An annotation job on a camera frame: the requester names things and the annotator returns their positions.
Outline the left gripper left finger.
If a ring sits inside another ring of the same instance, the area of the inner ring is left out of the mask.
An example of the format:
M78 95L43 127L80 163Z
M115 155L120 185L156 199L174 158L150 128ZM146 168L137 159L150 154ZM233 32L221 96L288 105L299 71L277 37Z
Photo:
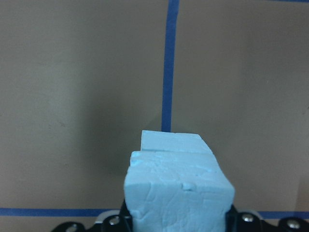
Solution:
M126 202L123 203L119 210L108 210L100 214L100 231L101 232L132 232L132 216L127 209Z

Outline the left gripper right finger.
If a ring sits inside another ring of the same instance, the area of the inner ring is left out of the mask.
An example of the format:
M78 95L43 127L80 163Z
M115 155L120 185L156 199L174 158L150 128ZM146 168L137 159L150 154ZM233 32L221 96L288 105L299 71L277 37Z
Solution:
M225 232L260 232L260 218L252 212L239 212L234 205L225 214Z

